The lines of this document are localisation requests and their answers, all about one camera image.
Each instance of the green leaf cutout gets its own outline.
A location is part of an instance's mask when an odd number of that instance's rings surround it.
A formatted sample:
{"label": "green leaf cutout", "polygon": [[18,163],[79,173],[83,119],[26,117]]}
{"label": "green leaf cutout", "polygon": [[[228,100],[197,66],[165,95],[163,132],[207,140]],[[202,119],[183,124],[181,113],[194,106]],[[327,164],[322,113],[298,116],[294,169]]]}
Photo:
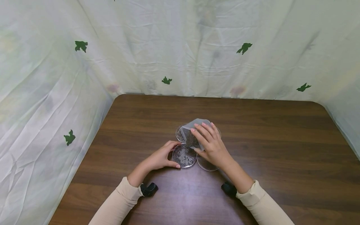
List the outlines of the green leaf cutout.
{"label": "green leaf cutout", "polygon": [[244,43],[241,49],[239,49],[236,53],[241,53],[243,51],[242,55],[252,46],[251,43]]}
{"label": "green leaf cutout", "polygon": [[307,83],[305,83],[304,85],[302,85],[301,87],[299,87],[297,90],[303,92],[303,91],[305,91],[305,89],[311,87],[310,85],[306,86],[306,84],[307,84]]}
{"label": "green leaf cutout", "polygon": [[67,142],[66,145],[69,146],[75,139],[75,135],[72,134],[72,130],[70,130],[69,135],[64,135],[65,141]]}
{"label": "green leaf cutout", "polygon": [[172,81],[172,79],[167,79],[166,77],[161,81],[164,84],[170,84],[170,81]]}
{"label": "green leaf cutout", "polygon": [[87,42],[75,41],[75,44],[76,44],[75,51],[80,51],[81,48],[86,53]]}

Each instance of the right hand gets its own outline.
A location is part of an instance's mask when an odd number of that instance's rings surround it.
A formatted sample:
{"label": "right hand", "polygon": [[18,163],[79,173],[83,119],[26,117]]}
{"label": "right hand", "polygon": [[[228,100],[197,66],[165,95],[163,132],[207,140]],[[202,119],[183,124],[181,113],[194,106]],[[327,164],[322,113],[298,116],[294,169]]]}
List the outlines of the right hand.
{"label": "right hand", "polygon": [[211,126],[205,123],[201,125],[195,124],[195,128],[196,129],[191,129],[191,133],[205,148],[205,151],[201,151],[198,148],[195,149],[201,157],[222,170],[234,161],[222,142],[218,129],[213,123],[211,123]]}

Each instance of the black clip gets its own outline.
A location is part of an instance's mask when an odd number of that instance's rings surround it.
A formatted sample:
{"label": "black clip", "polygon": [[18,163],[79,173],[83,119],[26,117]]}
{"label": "black clip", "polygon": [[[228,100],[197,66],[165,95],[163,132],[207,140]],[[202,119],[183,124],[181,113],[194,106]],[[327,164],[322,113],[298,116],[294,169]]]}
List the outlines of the black clip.
{"label": "black clip", "polygon": [[146,187],[145,184],[140,185],[140,189],[144,197],[151,197],[159,188],[156,184],[151,183],[148,187]]}
{"label": "black clip", "polygon": [[228,196],[232,197],[232,198],[236,198],[236,193],[238,192],[236,190],[236,187],[230,183],[230,182],[225,182],[223,183],[223,185],[221,186],[221,189],[225,192],[225,194],[227,194]]}

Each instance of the beige sleeve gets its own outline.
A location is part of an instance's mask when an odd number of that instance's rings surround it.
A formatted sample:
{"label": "beige sleeve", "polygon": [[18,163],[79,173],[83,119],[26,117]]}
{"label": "beige sleeve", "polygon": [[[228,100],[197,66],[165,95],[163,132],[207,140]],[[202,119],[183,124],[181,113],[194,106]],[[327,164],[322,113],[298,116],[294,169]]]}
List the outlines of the beige sleeve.
{"label": "beige sleeve", "polygon": [[236,194],[244,206],[251,212],[259,225],[293,225],[294,223],[280,206],[262,189],[255,180],[245,194]]}
{"label": "beige sleeve", "polygon": [[129,211],[143,196],[140,187],[135,188],[124,177],[95,213],[89,225],[120,225]]}

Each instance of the white fabric backdrop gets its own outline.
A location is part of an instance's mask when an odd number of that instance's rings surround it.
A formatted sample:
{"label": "white fabric backdrop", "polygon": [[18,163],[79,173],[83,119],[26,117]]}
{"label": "white fabric backdrop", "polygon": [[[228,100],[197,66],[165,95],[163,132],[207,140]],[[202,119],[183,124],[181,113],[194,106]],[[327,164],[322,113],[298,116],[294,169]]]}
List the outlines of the white fabric backdrop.
{"label": "white fabric backdrop", "polygon": [[[359,6],[0,1],[0,223],[50,221],[123,93],[315,101],[359,151]],[[236,53],[244,43],[252,46]]]}

